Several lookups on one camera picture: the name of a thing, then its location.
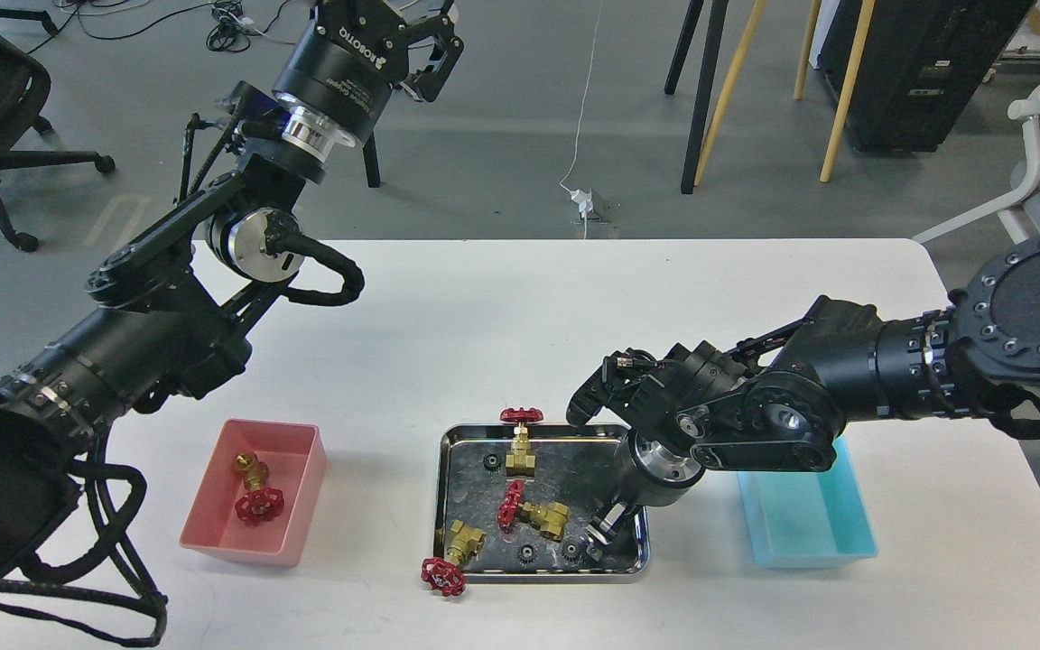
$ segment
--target gray floor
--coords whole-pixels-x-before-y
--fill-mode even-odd
[[[274,3],[244,4],[257,21],[274,11]],[[158,0],[85,21],[95,33],[119,34],[185,5]],[[729,7],[722,71],[748,5]],[[466,54],[441,98],[420,106],[397,96],[376,129],[384,188],[365,186],[359,152],[333,154],[329,178],[297,205],[305,230],[331,239],[580,237],[557,182],[572,161],[598,7],[550,0],[462,7]],[[1040,77],[999,75],[980,87],[936,154],[842,151],[833,182],[817,182],[833,105],[815,79],[804,102],[792,102],[804,5],[772,3],[705,182],[681,196],[698,52],[676,96],[660,88],[682,11],[684,3],[603,4],[578,161],[566,182],[619,202],[613,225],[591,228],[591,237],[909,237],[1008,187],[1022,141],[1006,106]],[[62,14],[54,16],[61,24]],[[22,146],[98,149],[120,170],[108,177],[90,165],[3,173],[1,192],[17,226],[43,246],[26,256],[0,238],[0,374],[83,316],[87,271],[170,209],[190,112],[217,116],[214,100],[238,79],[268,89],[290,50],[257,41],[245,53],[211,53],[203,46],[210,26],[200,9],[132,40],[100,42],[72,24],[36,54],[54,78],[45,115],[58,134],[43,142],[31,133]],[[272,34],[293,40],[303,26],[305,11],[293,3]],[[36,24],[16,21],[0,20],[0,32],[24,49],[45,36]],[[202,133],[197,149],[206,152],[213,138]],[[954,287],[1008,243],[990,217],[928,250]],[[1040,482],[1040,443],[1023,448]]]

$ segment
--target metal tray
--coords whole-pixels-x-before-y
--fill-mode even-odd
[[[632,581],[648,565],[648,521],[644,510],[607,546],[586,535],[592,516],[616,490],[613,453],[627,433],[619,424],[576,428],[569,424],[528,424],[528,439],[537,454],[537,475],[525,480],[524,501],[558,501],[570,510],[565,539],[544,539],[536,528],[516,522],[503,534],[496,511],[513,477],[503,458],[513,439],[512,424],[460,424],[441,439],[441,467],[436,491],[436,528],[433,553],[444,556],[446,535],[460,519],[483,528],[484,547],[463,568],[470,583],[489,581]],[[496,454],[498,469],[488,469],[484,458]],[[573,558],[574,548],[578,557]],[[523,547],[531,549],[524,556]]]

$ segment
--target power cord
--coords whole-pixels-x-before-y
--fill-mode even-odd
[[[66,21],[62,21],[62,24],[59,25],[58,28],[54,30],[54,33],[50,34],[50,36],[47,36],[46,41],[43,41],[42,43],[40,43],[40,45],[34,45],[33,48],[26,50],[26,54],[33,54],[34,52],[37,52],[37,49],[42,48],[43,45],[47,45],[47,43],[50,43],[53,37],[62,33],[62,29],[66,29],[67,25],[70,24],[71,21],[74,20],[75,16],[77,16],[78,14],[79,14],[79,7],[78,5],[76,5],[75,11],[72,11],[71,16],[67,17]]]
[[[255,36],[281,45],[294,45],[290,41],[268,36],[267,33],[276,21],[280,20],[280,14],[290,1],[284,0],[278,5],[276,16],[260,30],[253,18],[243,15],[242,0],[215,0],[211,5],[211,17],[215,19],[215,26],[207,34],[207,49],[211,52],[243,52],[251,48],[251,37]]]
[[[592,71],[593,63],[596,60],[596,34],[599,33],[599,19],[604,16],[604,0],[599,1],[599,9],[596,11],[596,26],[593,28],[593,45],[592,52],[589,54],[589,77],[584,78],[584,92],[582,98],[580,98],[580,116],[577,119],[577,136],[572,144],[572,164],[569,165],[569,172],[565,173],[565,178],[561,178],[561,188],[565,189],[565,192],[569,193],[569,198],[572,202],[577,204],[577,210],[580,213],[580,219],[583,223],[584,231],[583,238],[589,238],[589,215],[595,209],[593,203],[592,190],[583,189],[570,189],[569,186],[565,185],[565,181],[569,180],[572,176],[572,170],[577,165],[577,156],[580,153],[580,127],[586,123],[586,102],[589,100],[589,85],[592,82]]]
[[[166,14],[166,16],[164,16],[164,17],[158,17],[158,18],[156,18],[155,21],[153,21],[148,26],[145,26],[145,28],[138,29],[136,31],[132,31],[131,33],[120,34],[120,36],[99,36],[99,34],[89,32],[89,30],[86,29],[86,24],[84,24],[84,22],[83,22],[82,14],[78,14],[78,16],[79,16],[79,26],[82,26],[83,33],[85,33],[89,37],[94,37],[95,41],[123,41],[123,40],[125,40],[125,37],[138,36],[140,33],[144,33],[145,31],[149,30],[150,28],[153,28],[153,26],[156,26],[157,24],[160,24],[162,21],[165,21],[165,20],[167,20],[171,17],[178,17],[179,14],[185,14],[187,11],[194,11],[196,9],[202,9],[203,7],[209,7],[210,5],[211,5],[211,3],[200,3],[200,4],[191,5],[191,7],[182,8],[182,9],[179,9],[177,11],[171,11],[170,14]]]

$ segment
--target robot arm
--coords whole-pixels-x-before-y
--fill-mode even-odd
[[[0,380],[0,592],[123,605],[154,618],[155,629],[120,639],[37,609],[1,602],[0,609],[123,646],[157,645],[166,598],[127,539],[146,482],[137,469],[106,461],[111,424],[131,410],[155,412],[173,394],[201,399],[242,373],[248,333],[280,297],[321,307],[358,298],[363,272],[301,233],[294,202],[307,181],[322,180],[334,145],[367,140],[394,87],[436,99],[462,46],[451,33],[449,5],[410,24],[379,0],[315,3],[274,99],[240,82],[224,102],[231,116],[223,136],[189,190],[185,173],[175,209],[86,280],[98,309]],[[426,37],[433,58],[413,73],[408,47]],[[236,154],[236,168],[200,188],[224,148]],[[200,228],[220,262],[248,281],[223,305],[190,268]],[[309,258],[342,277],[339,291],[292,287]],[[107,490],[115,480],[130,489],[119,506]],[[98,542],[70,564],[46,565],[37,550],[83,494]],[[137,598],[67,584],[108,558]],[[3,579],[17,568],[30,581]]]
[[[1040,439],[1040,237],[987,263],[954,305],[908,320],[820,297],[805,316],[720,352],[676,345],[657,361],[615,353],[573,395],[572,424],[603,407],[631,425],[604,540],[641,505],[669,505],[711,470],[823,472],[846,424],[985,417]],[[777,352],[768,366],[762,355]]]

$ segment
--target stool leg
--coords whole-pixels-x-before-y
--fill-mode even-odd
[[[691,194],[697,176],[697,159],[701,156],[701,136],[708,120],[708,102],[713,98],[713,76],[717,58],[722,49],[725,31],[725,11],[729,0],[713,0],[708,14],[708,34],[705,36],[705,54],[701,57],[701,76],[697,79],[697,101],[693,107],[693,124],[688,127],[688,145],[684,152],[684,170],[681,172],[681,193]]]
[[[821,0],[812,0],[809,7],[809,22],[805,24],[805,38],[801,42],[801,66],[797,68],[797,85],[792,86],[792,99],[800,102],[804,97],[805,74],[809,71],[809,50],[812,50],[812,36],[817,31],[817,17],[821,16]]]
[[[380,159],[375,155],[375,134],[367,136],[364,142],[364,174],[369,188],[380,187]]]
[[[837,114],[833,116],[833,133],[829,136],[829,149],[825,152],[825,164],[821,167],[821,181],[829,182],[833,177],[833,164],[837,161],[837,151],[841,148],[841,134],[846,130],[846,116],[850,114],[853,87],[858,84],[858,70],[861,70],[861,54],[865,51],[865,37],[869,36],[869,23],[874,17],[874,0],[861,0],[858,29],[853,34],[853,50],[850,64],[844,69],[844,83],[841,99],[837,102]]]
[[[684,24],[681,25],[681,36],[676,40],[676,50],[673,50],[673,62],[669,63],[668,77],[665,78],[665,94],[676,93],[677,82],[681,79],[681,69],[684,58],[688,55],[688,47],[693,45],[693,34],[697,32],[697,20],[701,18],[701,8],[705,0],[688,0],[688,9],[684,12]]]
[[[705,132],[705,145],[701,148],[701,159],[697,161],[697,180],[694,185],[701,185],[701,180],[705,178],[705,167],[708,166],[708,157],[713,153],[713,142],[717,134],[722,131],[722,121],[725,120],[725,111],[729,106],[729,100],[733,99],[735,90],[735,80],[740,77],[740,69],[744,67],[744,58],[749,53],[752,46],[752,34],[756,33],[756,25],[760,22],[760,16],[764,12],[764,0],[755,0],[752,4],[752,11],[749,11],[749,22],[744,25],[744,33],[740,34],[740,43],[733,54],[733,62],[729,63],[729,72],[725,75],[725,86],[722,94],[717,98],[717,108],[713,110],[713,122],[708,125]]]

